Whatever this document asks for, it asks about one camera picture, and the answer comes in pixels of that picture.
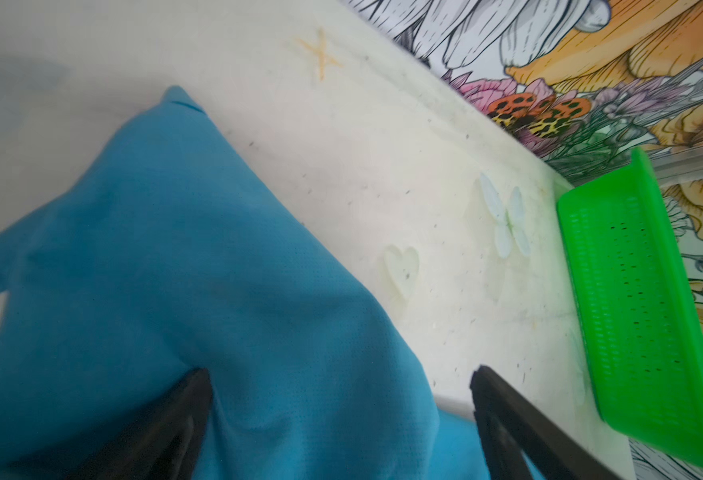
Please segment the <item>blue t shirt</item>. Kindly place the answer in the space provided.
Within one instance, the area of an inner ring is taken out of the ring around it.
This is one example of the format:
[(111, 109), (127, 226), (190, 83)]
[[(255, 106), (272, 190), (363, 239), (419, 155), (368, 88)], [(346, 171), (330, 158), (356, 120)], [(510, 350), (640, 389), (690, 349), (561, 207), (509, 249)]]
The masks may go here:
[(195, 369), (195, 478), (489, 477), (371, 292), (172, 87), (0, 233), (0, 479), (67, 475)]

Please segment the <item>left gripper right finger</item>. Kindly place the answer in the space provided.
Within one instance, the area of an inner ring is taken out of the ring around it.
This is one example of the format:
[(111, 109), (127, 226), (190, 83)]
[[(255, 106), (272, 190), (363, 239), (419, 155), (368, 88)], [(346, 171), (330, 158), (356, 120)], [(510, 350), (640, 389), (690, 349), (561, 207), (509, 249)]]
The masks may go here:
[(481, 447), (493, 479), (617, 479), (487, 365), (473, 372), (471, 394)]

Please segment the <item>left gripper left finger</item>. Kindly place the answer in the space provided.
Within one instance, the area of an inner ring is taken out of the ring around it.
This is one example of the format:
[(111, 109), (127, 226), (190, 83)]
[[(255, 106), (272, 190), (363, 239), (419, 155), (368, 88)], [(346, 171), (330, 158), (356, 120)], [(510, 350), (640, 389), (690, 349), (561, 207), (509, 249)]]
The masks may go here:
[(190, 479), (213, 403), (210, 374), (190, 371), (69, 479)]

